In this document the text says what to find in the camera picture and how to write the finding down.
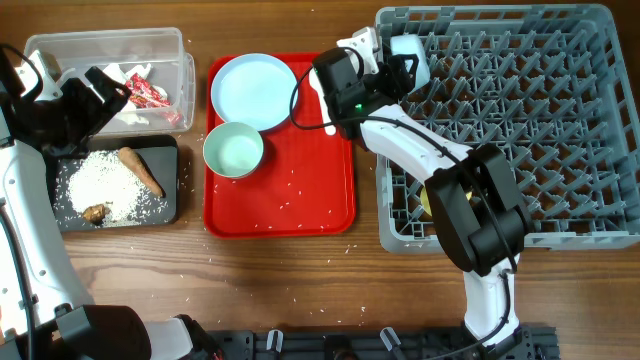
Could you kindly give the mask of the red snack wrapper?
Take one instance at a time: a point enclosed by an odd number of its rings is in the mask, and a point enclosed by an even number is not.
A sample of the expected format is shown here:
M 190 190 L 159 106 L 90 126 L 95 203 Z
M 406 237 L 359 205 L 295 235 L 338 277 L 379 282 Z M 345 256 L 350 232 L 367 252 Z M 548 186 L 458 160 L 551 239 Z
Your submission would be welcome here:
M 123 108 L 124 114 L 120 116 L 125 124 L 150 125 L 156 120 L 164 119 L 171 126 L 176 126 L 183 119 L 178 111 L 162 111 L 162 108 L 171 106 L 168 95 L 160 88 L 151 85 L 140 74 L 131 75 L 125 86 L 131 92 Z

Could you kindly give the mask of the small light blue bowl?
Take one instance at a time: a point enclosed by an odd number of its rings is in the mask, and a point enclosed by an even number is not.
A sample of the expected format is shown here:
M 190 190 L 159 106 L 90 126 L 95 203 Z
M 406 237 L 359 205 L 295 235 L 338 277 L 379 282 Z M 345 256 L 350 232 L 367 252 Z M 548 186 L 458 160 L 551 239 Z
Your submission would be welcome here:
M 414 87 L 411 93 L 425 86 L 430 81 L 430 70 L 426 58 L 426 51 L 420 38 L 414 34 L 394 36 L 390 40 L 391 53 L 393 55 L 406 55 L 405 67 L 411 72 L 416 66 L 414 74 Z

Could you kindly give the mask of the white rice pile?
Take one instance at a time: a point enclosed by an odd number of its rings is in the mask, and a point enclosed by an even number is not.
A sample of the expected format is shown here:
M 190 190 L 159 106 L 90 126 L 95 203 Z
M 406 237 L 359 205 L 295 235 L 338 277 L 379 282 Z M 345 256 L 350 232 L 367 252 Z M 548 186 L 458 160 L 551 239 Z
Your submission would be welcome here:
M 97 204 L 110 209 L 101 225 L 82 218 L 86 208 Z M 171 217 L 170 202 L 152 194 L 120 162 L 115 150 L 95 151 L 85 159 L 61 160 L 52 209 L 63 231 L 163 223 Z

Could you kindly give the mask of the brown carrot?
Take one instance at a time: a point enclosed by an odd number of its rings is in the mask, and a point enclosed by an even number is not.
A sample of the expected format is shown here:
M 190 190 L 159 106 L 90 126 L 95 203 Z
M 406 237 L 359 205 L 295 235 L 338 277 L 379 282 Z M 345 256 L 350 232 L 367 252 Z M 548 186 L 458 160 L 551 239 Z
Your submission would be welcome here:
M 123 147 L 118 151 L 120 162 L 129 169 L 140 182 L 154 195 L 164 196 L 162 187 L 156 182 L 151 173 L 143 164 L 139 155 L 130 147 Z

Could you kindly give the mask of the brown food scrap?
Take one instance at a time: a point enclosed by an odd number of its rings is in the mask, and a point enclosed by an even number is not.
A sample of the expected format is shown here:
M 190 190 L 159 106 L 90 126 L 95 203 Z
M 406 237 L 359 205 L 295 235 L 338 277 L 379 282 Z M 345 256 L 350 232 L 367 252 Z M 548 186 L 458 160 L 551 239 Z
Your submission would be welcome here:
M 106 216 L 110 213 L 110 209 L 105 204 L 97 204 L 89 206 L 82 213 L 82 218 L 91 224 L 101 225 Z

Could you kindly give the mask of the yellow plastic cup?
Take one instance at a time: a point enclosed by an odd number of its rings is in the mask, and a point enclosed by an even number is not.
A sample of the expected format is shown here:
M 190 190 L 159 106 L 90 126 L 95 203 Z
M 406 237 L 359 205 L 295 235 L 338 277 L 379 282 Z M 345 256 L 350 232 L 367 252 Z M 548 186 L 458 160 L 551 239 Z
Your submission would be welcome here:
M 451 189 L 443 189 L 439 193 L 440 200 L 438 203 L 431 202 L 431 195 L 435 195 L 435 192 L 429 193 L 425 187 L 420 189 L 419 201 L 424 212 L 422 218 L 426 220 L 432 220 L 434 216 L 451 213 L 456 206 L 470 205 L 473 192 L 456 186 Z

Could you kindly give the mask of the green bowl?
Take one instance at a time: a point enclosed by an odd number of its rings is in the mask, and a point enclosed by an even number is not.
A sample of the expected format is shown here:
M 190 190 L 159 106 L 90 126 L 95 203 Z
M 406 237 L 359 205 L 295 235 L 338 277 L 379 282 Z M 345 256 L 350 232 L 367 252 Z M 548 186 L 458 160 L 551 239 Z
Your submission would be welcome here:
M 264 155 L 264 141 L 249 125 L 223 123 L 209 132 L 202 152 L 205 164 L 214 174 L 238 179 L 258 168 Z

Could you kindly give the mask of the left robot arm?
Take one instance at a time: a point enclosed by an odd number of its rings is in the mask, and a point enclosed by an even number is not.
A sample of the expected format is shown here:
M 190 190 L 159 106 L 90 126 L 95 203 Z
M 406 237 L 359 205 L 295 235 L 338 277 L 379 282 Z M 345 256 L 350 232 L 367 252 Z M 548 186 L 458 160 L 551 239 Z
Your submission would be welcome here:
M 50 203 L 60 158 L 87 143 L 127 104 L 124 84 L 91 67 L 58 80 L 40 52 L 15 67 L 1 47 L 1 327 L 7 359 L 223 359 L 187 315 L 143 322 L 127 306 L 97 305 L 66 252 Z

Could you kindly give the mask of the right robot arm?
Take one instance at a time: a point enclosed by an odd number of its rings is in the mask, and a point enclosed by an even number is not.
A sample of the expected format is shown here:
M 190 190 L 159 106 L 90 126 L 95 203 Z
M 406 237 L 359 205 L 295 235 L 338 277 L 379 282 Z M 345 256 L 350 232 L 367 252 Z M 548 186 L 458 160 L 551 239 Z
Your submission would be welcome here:
M 514 280 L 532 220 L 503 151 L 443 138 L 399 105 L 428 81 L 428 70 L 411 51 L 368 71 L 364 55 L 347 47 L 311 66 L 332 125 L 422 182 L 440 246 L 464 274 L 465 328 L 475 347 L 497 358 L 516 341 Z

